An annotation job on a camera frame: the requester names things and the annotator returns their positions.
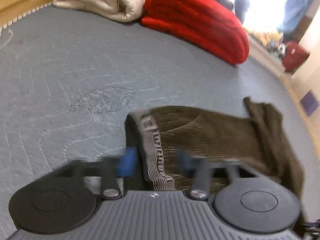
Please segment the grey quilted mattress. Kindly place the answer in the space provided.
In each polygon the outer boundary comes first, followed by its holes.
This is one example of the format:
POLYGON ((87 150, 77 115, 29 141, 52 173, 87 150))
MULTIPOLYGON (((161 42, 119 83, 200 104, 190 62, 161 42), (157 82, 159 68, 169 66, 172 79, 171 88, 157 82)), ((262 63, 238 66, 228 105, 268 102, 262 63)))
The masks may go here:
POLYGON ((283 114, 319 218, 319 162, 281 81, 254 59, 233 67, 170 35, 82 11, 42 8, 1 32, 1 239, 13 193, 72 159, 124 152, 130 111, 184 105, 246 117, 243 98, 283 114))

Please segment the red folded blanket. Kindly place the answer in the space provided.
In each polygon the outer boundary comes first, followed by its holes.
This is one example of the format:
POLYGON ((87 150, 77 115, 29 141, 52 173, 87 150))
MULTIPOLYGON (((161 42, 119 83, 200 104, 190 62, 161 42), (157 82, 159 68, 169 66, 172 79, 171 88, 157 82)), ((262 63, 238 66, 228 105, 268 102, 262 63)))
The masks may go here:
POLYGON ((241 22, 216 0, 145 0, 140 23, 191 42, 230 64, 242 64, 249 55, 241 22))

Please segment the blue curtain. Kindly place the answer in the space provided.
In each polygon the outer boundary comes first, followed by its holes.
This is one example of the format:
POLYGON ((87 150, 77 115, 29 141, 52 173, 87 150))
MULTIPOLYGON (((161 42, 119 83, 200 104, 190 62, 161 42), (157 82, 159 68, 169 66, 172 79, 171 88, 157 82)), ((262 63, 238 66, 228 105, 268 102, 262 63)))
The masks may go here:
POLYGON ((286 0, 284 19, 278 28, 284 35, 291 35, 307 13, 313 0, 286 0))

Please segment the purple wall pad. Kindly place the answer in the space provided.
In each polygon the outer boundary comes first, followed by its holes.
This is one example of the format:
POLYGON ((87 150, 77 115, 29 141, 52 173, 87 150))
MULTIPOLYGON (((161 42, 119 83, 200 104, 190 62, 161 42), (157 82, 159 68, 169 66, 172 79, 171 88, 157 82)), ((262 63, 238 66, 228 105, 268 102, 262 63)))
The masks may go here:
POLYGON ((300 100, 307 116, 312 115, 319 107, 319 101, 312 90, 309 90, 300 100))

